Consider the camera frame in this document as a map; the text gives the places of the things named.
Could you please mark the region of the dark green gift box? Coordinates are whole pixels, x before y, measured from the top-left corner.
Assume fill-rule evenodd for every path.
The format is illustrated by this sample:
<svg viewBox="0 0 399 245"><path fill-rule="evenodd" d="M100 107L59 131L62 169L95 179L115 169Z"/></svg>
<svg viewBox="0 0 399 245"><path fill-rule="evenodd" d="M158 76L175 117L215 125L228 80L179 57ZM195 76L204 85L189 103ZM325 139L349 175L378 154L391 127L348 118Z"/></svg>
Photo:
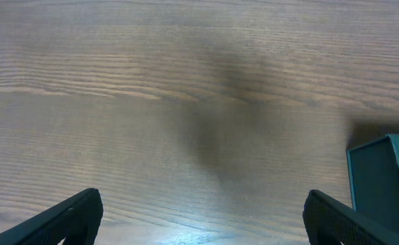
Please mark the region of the dark green gift box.
<svg viewBox="0 0 399 245"><path fill-rule="evenodd" d="M346 151L353 209L399 234L399 134Z"/></svg>

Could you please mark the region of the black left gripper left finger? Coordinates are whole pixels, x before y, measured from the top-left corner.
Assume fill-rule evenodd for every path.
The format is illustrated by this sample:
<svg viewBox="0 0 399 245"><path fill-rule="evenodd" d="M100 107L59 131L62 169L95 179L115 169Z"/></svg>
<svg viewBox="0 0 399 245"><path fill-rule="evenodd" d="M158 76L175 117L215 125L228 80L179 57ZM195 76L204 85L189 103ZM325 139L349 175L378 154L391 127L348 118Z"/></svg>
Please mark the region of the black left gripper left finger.
<svg viewBox="0 0 399 245"><path fill-rule="evenodd" d="M85 189L0 233L0 245L93 245L103 217L97 189Z"/></svg>

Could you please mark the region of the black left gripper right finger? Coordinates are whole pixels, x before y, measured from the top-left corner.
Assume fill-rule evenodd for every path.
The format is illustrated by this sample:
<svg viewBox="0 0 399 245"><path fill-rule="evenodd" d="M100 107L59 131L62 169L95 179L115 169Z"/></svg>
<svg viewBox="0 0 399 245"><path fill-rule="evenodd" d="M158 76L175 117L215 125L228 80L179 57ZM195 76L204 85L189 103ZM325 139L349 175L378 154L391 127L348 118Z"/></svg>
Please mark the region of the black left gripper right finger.
<svg viewBox="0 0 399 245"><path fill-rule="evenodd" d="M310 244L399 244L399 234L319 190L309 192L302 217Z"/></svg>

